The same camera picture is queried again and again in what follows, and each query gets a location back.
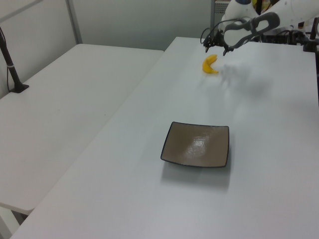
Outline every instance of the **black cable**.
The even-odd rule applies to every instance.
[[[10,93],[11,90],[9,89],[9,68],[6,68],[6,87],[8,89],[8,92]]]
[[[1,32],[1,35],[2,35],[2,37],[3,37],[3,39],[4,39],[4,43],[5,43],[5,46],[6,46],[6,39],[5,39],[5,35],[4,35],[4,33],[3,33],[2,29],[1,29],[1,27],[0,27],[0,32]]]
[[[269,3],[269,5],[268,5],[268,7],[266,8],[266,10],[265,11],[267,11],[270,7],[271,7],[271,3]]]
[[[203,44],[203,42],[201,41],[203,39],[203,35],[205,33],[205,31],[207,31],[208,29],[210,29],[210,27],[206,28],[202,33],[201,33],[201,36],[200,36],[200,44]]]
[[[214,27],[213,27],[213,29],[210,31],[210,33],[206,36],[206,38],[208,37],[208,36],[210,36],[213,32],[214,32],[214,30],[215,30],[215,28],[219,25],[219,24],[221,24],[221,23],[223,23],[223,22],[227,22],[227,21],[243,21],[242,19],[240,19],[240,18],[234,18],[234,19],[229,19],[229,20],[224,20],[224,21],[220,21],[219,23],[217,23]],[[210,29],[209,27],[208,28],[206,28],[203,32],[202,32],[202,35],[201,35],[201,37],[200,37],[200,44],[203,44],[203,42],[201,41],[202,40],[202,37],[203,37],[203,34],[204,34],[204,32],[206,31],[206,30],[208,30],[208,29]]]
[[[1,36],[3,37],[3,39],[4,39],[4,44],[6,46],[6,39],[5,39],[5,36],[4,36],[4,33],[3,33],[2,29],[1,29],[1,27],[0,27],[0,33],[1,33]],[[8,89],[8,92],[11,92],[11,90],[9,89],[9,68],[8,68],[8,66],[6,67],[6,87]]]

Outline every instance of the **plate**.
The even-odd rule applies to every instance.
[[[225,167],[229,127],[172,122],[160,158],[186,166]]]

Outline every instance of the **black stand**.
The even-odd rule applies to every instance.
[[[317,46],[319,45],[319,41],[316,39],[316,22],[318,18],[316,17],[314,20],[313,28],[311,30],[310,38],[307,40],[307,43],[304,45],[305,52],[317,52]]]
[[[21,93],[22,91],[27,89],[29,86],[22,84],[20,79],[19,79],[19,76],[15,70],[14,64],[13,64],[12,59],[10,57],[8,48],[6,47],[6,41],[5,41],[5,37],[4,37],[4,34],[2,32],[1,27],[0,27],[0,48],[1,48],[1,52],[3,54],[3,57],[5,59],[6,65],[9,69],[10,74],[12,76],[12,79],[14,81],[14,88],[11,90],[11,92]]]

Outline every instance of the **yellow banana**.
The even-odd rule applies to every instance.
[[[218,71],[210,67],[217,60],[217,55],[208,56],[203,62],[203,71],[209,74],[218,74]]]

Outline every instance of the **white table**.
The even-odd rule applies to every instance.
[[[162,51],[77,45],[0,100],[0,206],[29,214]]]
[[[12,239],[317,239],[314,54],[222,52],[206,75],[199,40],[177,38]],[[227,166],[160,160],[172,121],[228,125]]]

